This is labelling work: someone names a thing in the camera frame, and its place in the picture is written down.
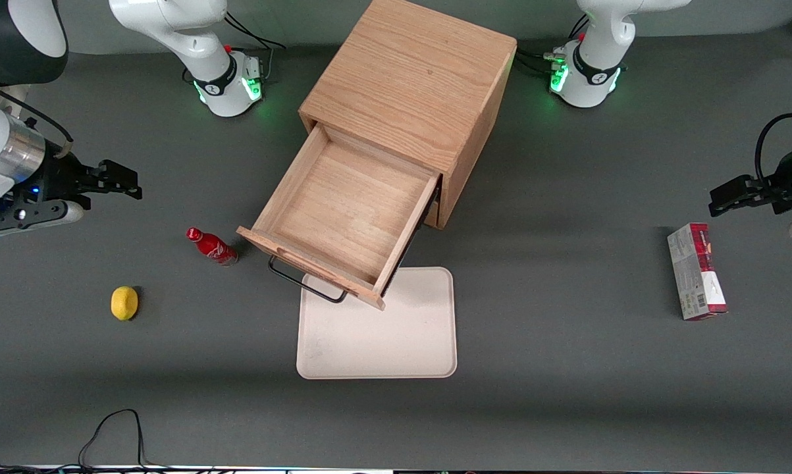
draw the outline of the green indicator light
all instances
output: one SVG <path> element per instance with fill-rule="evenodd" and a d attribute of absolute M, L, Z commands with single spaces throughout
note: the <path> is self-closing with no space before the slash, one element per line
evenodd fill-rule
<path fill-rule="evenodd" d="M 615 90 L 615 86 L 618 85 L 618 76 L 621 75 L 621 67 L 618 67 L 618 71 L 615 71 L 615 78 L 612 79 L 612 85 L 609 86 L 609 91 L 612 92 Z"/>
<path fill-rule="evenodd" d="M 261 81 L 258 79 L 240 78 L 240 83 L 243 84 L 249 98 L 254 102 L 261 99 Z"/>
<path fill-rule="evenodd" d="M 562 90 L 562 86 L 565 85 L 565 79 L 567 77 L 568 66 L 562 65 L 562 67 L 560 67 L 551 78 L 551 89 L 553 89 L 554 92 L 560 92 Z"/>

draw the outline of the wooden cabinet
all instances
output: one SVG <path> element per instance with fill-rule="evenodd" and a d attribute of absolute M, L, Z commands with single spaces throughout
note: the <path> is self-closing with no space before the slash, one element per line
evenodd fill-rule
<path fill-rule="evenodd" d="M 373 0 L 300 107 L 308 139 L 255 225 L 238 233 L 384 309 L 423 214 L 446 226 L 515 48 L 413 3 Z"/>

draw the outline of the open drawer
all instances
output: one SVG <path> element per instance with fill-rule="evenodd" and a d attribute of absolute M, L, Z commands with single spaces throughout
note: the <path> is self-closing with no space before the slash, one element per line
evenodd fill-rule
<path fill-rule="evenodd" d="M 237 232 L 273 255 L 271 269 L 278 258 L 384 309 L 438 180 L 436 171 L 318 123 L 255 225 Z"/>

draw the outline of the white tray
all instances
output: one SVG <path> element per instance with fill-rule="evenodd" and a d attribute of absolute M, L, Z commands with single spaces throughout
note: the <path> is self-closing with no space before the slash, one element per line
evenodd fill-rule
<path fill-rule="evenodd" d="M 332 297 L 323 280 L 302 281 Z M 444 378 L 457 369 L 454 285 L 443 267 L 399 268 L 379 311 L 302 290 L 296 370 L 306 379 Z"/>

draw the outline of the silver metal cylinder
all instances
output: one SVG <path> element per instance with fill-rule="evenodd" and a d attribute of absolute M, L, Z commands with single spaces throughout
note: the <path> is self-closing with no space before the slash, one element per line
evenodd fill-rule
<path fill-rule="evenodd" d="M 0 174 L 13 178 L 20 183 L 34 174 L 44 160 L 44 137 L 24 125 L 24 122 L 12 116 L 10 121 L 10 138 L 0 154 Z"/>

